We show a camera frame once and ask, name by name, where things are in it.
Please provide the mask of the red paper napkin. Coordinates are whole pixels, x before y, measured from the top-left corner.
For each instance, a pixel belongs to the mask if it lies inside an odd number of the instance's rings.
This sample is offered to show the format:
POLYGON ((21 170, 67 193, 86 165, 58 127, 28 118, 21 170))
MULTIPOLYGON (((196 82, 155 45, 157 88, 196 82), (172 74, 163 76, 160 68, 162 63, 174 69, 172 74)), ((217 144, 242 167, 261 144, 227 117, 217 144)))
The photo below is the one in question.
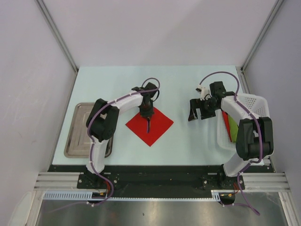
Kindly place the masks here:
POLYGON ((154 108, 150 119, 150 132, 147 133, 147 119, 137 113, 126 126, 144 143, 151 147, 172 125, 173 121, 165 116, 159 109, 154 108))

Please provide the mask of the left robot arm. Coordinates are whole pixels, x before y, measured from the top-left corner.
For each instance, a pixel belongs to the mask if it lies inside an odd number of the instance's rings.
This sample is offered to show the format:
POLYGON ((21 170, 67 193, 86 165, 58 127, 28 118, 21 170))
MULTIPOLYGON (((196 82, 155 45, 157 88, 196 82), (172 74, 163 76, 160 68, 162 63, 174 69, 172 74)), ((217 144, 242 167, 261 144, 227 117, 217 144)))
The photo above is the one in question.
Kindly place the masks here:
POLYGON ((147 132, 149 132, 150 121, 154 115, 152 98, 159 95, 159 88, 159 85, 149 82, 145 87, 134 87, 128 94, 112 101, 100 98, 95 102, 86 122, 87 134, 92 142, 87 164, 87 170, 91 173, 87 182, 93 188, 103 185, 104 177, 99 173, 104 170, 107 144, 116 131, 119 116, 138 107, 140 116, 147 121, 147 132))

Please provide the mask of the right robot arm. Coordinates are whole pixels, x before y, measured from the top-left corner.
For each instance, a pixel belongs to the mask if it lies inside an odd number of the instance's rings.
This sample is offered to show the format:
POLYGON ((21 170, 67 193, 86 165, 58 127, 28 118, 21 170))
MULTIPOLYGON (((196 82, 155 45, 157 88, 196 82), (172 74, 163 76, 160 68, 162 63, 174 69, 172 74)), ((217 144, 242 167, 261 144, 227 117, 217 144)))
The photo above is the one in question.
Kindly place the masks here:
POLYGON ((263 108, 268 110, 267 101, 256 95, 226 91, 223 82, 213 82, 209 88, 198 85, 199 98, 190 100, 188 120, 208 119, 216 116, 216 111, 227 113, 237 124, 238 134, 235 142, 235 154, 222 165, 222 174, 217 177, 217 184, 228 189, 234 178, 251 163, 273 154, 273 126, 269 113, 264 116, 256 113, 247 104, 251 101, 263 101, 263 108))

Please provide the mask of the red napkin in basket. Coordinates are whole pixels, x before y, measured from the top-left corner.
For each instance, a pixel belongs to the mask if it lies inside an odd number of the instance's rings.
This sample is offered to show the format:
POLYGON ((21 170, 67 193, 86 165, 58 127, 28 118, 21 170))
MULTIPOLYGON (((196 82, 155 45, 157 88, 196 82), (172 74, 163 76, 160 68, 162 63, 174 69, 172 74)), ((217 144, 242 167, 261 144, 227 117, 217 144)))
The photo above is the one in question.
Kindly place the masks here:
POLYGON ((231 137, 231 133, 230 133, 229 116, 228 116, 228 114, 225 111, 222 111, 222 117, 223 117, 223 121, 224 121, 225 126, 226 126, 228 137, 230 139, 230 142, 232 142, 232 137, 231 137))

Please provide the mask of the green rolled napkin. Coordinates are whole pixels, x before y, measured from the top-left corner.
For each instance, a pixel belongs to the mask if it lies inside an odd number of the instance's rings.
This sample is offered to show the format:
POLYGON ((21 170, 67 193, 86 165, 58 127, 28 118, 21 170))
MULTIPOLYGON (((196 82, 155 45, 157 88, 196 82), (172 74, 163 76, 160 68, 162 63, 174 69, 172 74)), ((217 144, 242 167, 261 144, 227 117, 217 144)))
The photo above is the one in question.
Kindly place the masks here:
POLYGON ((228 120, 230 126, 230 138, 232 143, 235 143, 238 135, 238 125, 230 115, 228 115, 228 120))

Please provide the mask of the white plastic basket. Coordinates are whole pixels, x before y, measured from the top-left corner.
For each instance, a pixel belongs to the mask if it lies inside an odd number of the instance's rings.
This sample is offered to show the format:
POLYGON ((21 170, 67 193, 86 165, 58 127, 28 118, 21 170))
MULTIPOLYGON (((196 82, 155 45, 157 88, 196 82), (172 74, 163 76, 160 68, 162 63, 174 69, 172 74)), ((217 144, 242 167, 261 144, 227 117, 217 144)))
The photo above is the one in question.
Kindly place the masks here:
MULTIPOLYGON (((243 104, 256 118, 270 117, 268 102, 263 97, 240 93, 237 95, 237 101, 243 104)), ((222 110, 228 113, 237 125, 241 119, 252 119, 241 106, 235 103, 233 96, 226 97, 226 100, 222 101, 222 110)), ((217 117, 217 144, 226 150, 235 151, 235 144, 230 141, 228 136, 222 111, 218 109, 215 114, 217 117)))

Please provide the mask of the metal tray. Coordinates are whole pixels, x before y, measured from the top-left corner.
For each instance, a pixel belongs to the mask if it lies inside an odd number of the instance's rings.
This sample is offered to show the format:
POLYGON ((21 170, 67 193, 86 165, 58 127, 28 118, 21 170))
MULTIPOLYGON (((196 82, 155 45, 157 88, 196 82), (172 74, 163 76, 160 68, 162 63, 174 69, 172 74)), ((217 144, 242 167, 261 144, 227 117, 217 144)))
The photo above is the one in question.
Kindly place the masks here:
POLYGON ((75 106, 64 155, 67 158, 88 158, 91 139, 87 135, 86 122, 94 103, 79 103, 75 106))

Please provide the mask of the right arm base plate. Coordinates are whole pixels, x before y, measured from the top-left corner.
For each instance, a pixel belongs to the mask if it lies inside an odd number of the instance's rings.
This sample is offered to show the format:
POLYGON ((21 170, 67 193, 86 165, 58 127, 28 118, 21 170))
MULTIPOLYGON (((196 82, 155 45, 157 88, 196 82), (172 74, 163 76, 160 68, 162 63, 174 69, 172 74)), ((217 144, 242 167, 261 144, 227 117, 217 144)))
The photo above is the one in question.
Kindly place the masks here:
POLYGON ((245 189, 245 184, 242 175, 238 173, 233 177, 228 177, 223 174, 207 174, 199 178, 202 182, 204 190, 234 190, 235 188, 245 189))

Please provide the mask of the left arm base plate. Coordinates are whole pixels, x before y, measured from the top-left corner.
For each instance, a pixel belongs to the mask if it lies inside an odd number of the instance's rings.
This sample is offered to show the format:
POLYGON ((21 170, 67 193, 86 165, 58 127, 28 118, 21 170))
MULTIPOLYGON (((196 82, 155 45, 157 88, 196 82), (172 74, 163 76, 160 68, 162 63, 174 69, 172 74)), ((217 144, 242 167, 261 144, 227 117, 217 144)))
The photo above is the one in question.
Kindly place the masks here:
MULTIPOLYGON (((113 183, 114 189, 119 190, 121 183, 119 182, 119 174, 105 172, 101 174, 113 183)), ((80 174, 78 177, 78 189, 105 189, 107 187, 106 181, 96 174, 80 174)))

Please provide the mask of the aluminium frame rail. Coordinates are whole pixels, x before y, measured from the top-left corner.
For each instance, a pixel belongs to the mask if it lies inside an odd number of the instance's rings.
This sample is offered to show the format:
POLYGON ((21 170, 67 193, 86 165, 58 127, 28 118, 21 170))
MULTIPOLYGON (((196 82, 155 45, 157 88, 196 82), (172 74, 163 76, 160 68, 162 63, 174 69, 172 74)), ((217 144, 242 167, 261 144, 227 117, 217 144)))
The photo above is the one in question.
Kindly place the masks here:
MULTIPOLYGON (((40 172, 35 190, 77 191, 79 172, 40 172)), ((285 173, 243 173, 246 192, 290 192, 285 173)))

